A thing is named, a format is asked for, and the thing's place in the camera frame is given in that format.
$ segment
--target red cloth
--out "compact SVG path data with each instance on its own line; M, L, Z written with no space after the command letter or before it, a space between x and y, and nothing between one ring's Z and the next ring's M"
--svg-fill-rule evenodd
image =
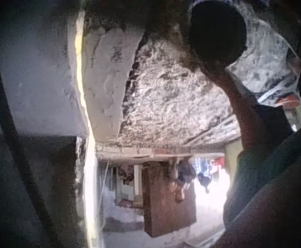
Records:
M225 162L224 161L225 161L224 157L217 158L214 161L214 165L215 166L221 166L221 168L224 168L224 166L225 166Z

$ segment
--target sleeve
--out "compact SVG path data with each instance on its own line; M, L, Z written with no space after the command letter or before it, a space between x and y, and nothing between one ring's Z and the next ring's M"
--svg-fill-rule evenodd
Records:
M266 183L260 175L263 174L262 170L267 169L263 164L268 156L267 153L265 147L253 147L239 154L236 174L232 187L227 193L227 201L223 210L225 227L234 221L254 197L259 186Z

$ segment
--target person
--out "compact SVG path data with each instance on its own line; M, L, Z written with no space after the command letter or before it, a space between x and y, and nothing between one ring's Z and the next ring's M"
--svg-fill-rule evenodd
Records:
M198 173L198 180L201 186L205 187L207 194L209 194L208 186L212 182L212 179L213 177L211 174Z
M185 199L185 191L197 176L189 162L190 158L191 156L183 157L177 165L173 164L169 168L169 190L175 194L177 203L181 203Z
M282 107L258 105L253 94L226 70L232 58L242 53L246 27L235 9L221 5L218 11L223 9L227 18L217 12L207 28L218 22L237 30L234 34L221 30L221 38L233 41L225 48L234 53L230 59L223 53L216 58L209 51L213 47L204 45L214 43L217 49L224 45L216 44L217 37L203 35L205 6L197 5L192 11L189 33L202 72L230 100L243 145L223 209L225 232L213 247L301 247L301 129L293 133ZM207 54L213 55L210 60Z

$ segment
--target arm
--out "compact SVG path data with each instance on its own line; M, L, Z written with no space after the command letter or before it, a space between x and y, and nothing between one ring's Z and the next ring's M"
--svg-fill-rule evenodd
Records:
M248 149L260 144L266 145L264 123L252 109L252 105L255 102L249 101L240 93L245 88L236 85L232 77L224 70L222 70L222 73L217 73L216 75L210 74L205 70L203 71L207 77L227 94L233 113L236 115L240 125L243 148Z

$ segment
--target concrete ceiling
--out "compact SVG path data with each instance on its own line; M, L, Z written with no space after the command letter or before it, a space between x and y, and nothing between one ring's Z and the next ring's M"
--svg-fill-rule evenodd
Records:
M178 13L187 5L103 2L89 10L84 27L83 81L95 139L111 146L172 147L237 138L226 95L195 67L184 43L188 19ZM272 105L297 83L285 60L289 45L251 6L231 3L245 18L248 37L247 50L229 70L262 104Z

